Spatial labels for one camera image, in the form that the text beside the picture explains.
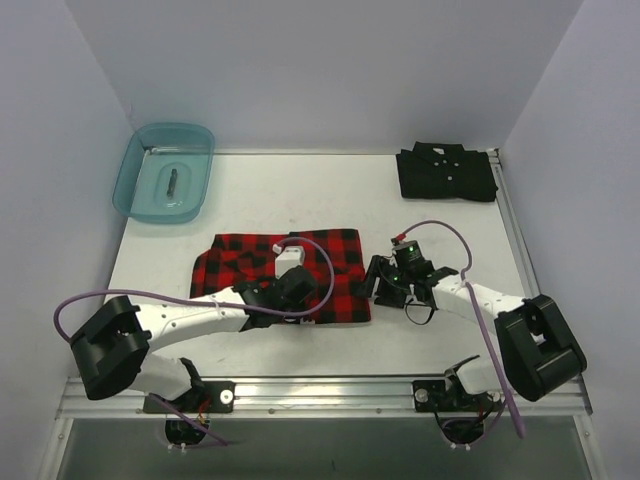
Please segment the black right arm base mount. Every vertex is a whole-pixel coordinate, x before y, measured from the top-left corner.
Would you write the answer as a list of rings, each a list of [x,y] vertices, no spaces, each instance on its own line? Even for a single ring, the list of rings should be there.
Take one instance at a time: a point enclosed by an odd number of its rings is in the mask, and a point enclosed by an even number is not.
[[[496,404],[487,393],[469,394],[455,375],[431,375],[414,378],[411,382],[414,410],[418,413],[489,412]]]

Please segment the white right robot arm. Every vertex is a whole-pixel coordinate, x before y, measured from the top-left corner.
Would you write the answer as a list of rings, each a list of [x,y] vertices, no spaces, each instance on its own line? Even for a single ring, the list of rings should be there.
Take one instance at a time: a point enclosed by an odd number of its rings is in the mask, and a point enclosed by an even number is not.
[[[394,245],[389,257],[373,256],[356,295],[397,309],[416,302],[484,326],[497,339],[496,361],[475,356],[453,367],[443,395],[456,409],[504,384],[535,402],[587,368],[586,355],[551,297],[521,298],[465,282],[453,268],[435,268],[415,241]]]

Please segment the red black plaid shirt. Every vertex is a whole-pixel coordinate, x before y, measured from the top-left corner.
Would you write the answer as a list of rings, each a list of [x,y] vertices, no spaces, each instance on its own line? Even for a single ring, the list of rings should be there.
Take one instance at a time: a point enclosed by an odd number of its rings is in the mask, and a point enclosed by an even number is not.
[[[266,280],[275,275],[273,245],[286,237],[307,238],[304,267],[318,281],[316,294],[307,305],[316,306],[326,295],[330,277],[327,263],[335,272],[331,298],[309,317],[295,319],[295,324],[356,324],[371,321],[369,301],[357,296],[365,277],[359,232],[350,228],[333,228],[284,234],[217,234],[209,250],[195,260],[190,286],[192,298],[212,294],[247,281]]]

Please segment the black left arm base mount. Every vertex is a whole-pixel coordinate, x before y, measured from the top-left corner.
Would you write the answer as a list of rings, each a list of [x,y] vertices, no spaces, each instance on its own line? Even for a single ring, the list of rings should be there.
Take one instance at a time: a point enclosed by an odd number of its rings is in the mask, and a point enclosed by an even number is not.
[[[231,380],[204,380],[175,400],[168,400],[159,393],[161,400],[182,413],[232,413],[234,409],[236,383]]]

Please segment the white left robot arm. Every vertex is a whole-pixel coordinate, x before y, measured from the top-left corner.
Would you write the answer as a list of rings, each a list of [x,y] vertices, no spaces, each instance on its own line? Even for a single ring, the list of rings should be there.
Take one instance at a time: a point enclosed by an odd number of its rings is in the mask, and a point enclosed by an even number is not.
[[[126,389],[153,393],[180,411],[196,408],[204,386],[193,362],[155,352],[218,333],[268,328],[305,309],[318,283],[296,266],[260,284],[243,283],[194,300],[192,305],[133,304],[126,295],[107,301],[71,337],[73,353],[90,400]]]

